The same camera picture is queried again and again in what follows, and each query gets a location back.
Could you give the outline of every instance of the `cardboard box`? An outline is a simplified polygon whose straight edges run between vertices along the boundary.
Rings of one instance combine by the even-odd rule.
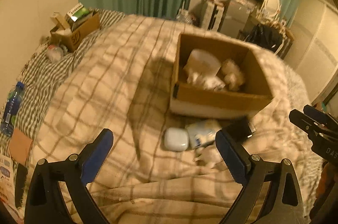
[[[193,49],[203,49],[220,62],[231,58],[245,74],[246,83],[241,92],[211,91],[187,83],[183,71]],[[186,116],[232,119],[240,116],[254,116],[273,98],[264,73],[253,52],[240,44],[222,40],[180,34],[174,64],[170,110]]]
[[[100,28],[100,16],[99,13],[94,13],[92,17],[81,24],[70,35],[58,34],[59,27],[54,27],[51,31],[51,43],[63,44],[68,48],[68,51],[74,52],[84,37],[92,33],[94,30]]]

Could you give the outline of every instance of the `bottle label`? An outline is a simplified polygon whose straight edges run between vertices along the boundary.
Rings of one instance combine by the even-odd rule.
[[[8,124],[10,122],[10,119],[11,119],[11,115],[10,113],[7,113],[5,123]]]

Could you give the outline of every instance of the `small cardboard box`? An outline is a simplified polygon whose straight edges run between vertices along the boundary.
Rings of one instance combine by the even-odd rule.
[[[183,67],[193,49],[206,50],[220,62],[229,58],[234,60],[245,74],[246,82],[241,92],[216,92],[188,84]],[[216,119],[232,119],[245,115],[253,117],[268,105],[272,98],[264,73],[249,48],[222,40],[180,34],[171,82],[170,110],[172,112]]]
[[[68,51],[74,52],[84,37],[92,33],[94,30],[100,28],[100,16],[99,13],[94,13],[92,17],[81,24],[70,35],[60,35],[57,33],[58,26],[54,27],[50,31],[52,44],[63,44],[68,48]]]

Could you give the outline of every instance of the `blue bottle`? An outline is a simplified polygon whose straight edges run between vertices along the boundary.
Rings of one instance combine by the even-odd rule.
[[[9,137],[13,135],[15,118],[19,111],[24,89],[25,85],[22,82],[17,82],[15,89],[8,94],[8,100],[0,124],[0,131]]]

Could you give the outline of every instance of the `metal screw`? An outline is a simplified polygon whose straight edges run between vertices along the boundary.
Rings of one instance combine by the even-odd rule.
[[[45,159],[40,159],[39,161],[38,161],[38,165],[43,165],[45,163]]]
[[[289,159],[284,159],[283,160],[284,164],[287,165],[287,166],[290,166],[291,165],[291,161]]]
[[[261,157],[258,154],[253,154],[253,155],[251,155],[251,159],[253,161],[259,161],[259,160],[261,160]]]
[[[76,161],[77,157],[77,154],[72,154],[71,156],[69,156],[69,161]]]

